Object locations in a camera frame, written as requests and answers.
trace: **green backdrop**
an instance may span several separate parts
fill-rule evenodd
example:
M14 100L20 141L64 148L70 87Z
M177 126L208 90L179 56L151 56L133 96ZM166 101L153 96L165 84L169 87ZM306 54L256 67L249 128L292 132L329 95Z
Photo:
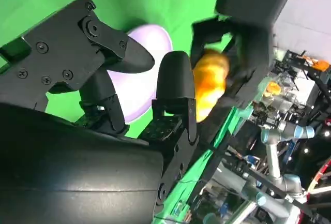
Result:
M0 46L12 40L52 12L72 0L2 0ZM189 52L191 24L214 15L215 0L93 0L98 17L113 28L128 31L144 23L163 26L170 34L174 50ZM47 112L70 121L82 114L78 92L51 95ZM128 136L136 137L151 120L148 111L134 122Z

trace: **green table surface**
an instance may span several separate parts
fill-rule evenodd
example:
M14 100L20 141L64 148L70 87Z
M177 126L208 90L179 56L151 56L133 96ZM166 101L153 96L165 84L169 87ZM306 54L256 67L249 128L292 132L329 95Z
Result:
M0 47L43 18L67 5L72 0L2 0L0 15ZM191 24L214 16L216 0L93 0L96 14L113 28L128 31L138 25L150 23L163 26L170 34L174 50L189 52ZM219 48L223 48L228 38ZM0 59L0 66L5 62ZM79 107L78 92L48 95L47 112L69 121L76 121L83 111ZM129 137L137 137L152 119L149 110L135 121Z
M239 119L240 116L238 115L238 110L233 108L215 138L214 147L219 146L227 130L230 133L235 130ZM195 185L199 181L200 176L202 175L212 154L213 151L207 150L185 173L183 178L177 183L170 195L164 201L164 209L157 215L159 218L154 219L153 224L165 223L165 220L163 219L171 219L175 221L184 220L189 210L189 205L187 205L186 202L189 199Z

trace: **wire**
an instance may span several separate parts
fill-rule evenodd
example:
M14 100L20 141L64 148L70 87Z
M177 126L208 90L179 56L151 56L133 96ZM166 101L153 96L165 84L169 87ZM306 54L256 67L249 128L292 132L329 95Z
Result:
M236 192L233 192L232 190L230 190L230 189L228 189L225 185L222 185L221 183L219 183L218 181L216 181L216 180L214 180L218 185L220 185L225 191L227 191L228 193L230 193L230 194L233 194L233 195L235 195L235 196L238 196L238 197L240 197L240 195L238 194L238 193L236 193ZM181 183L181 184L189 184L189 183L199 183L199 182L204 182L204 183L209 183L209 181L207 181L207 180L204 180L204 179L200 179L200 180L189 180L189 181L179 181L179 183Z

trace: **orange part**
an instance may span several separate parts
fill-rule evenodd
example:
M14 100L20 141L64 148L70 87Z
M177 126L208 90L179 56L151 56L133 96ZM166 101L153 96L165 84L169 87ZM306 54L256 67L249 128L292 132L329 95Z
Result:
M312 67L316 70L326 71L329 68L330 64L324 60L318 60L313 63Z
M225 79L229 73L229 60L222 53L208 49L193 70L197 122L203 121L225 92Z
M269 82L266 93L279 95L281 93L281 87L275 82Z

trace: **white wall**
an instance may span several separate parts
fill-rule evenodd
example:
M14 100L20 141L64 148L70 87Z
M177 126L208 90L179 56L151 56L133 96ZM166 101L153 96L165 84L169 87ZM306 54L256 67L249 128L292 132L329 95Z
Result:
M276 46L331 62L331 0L288 0L274 32Z

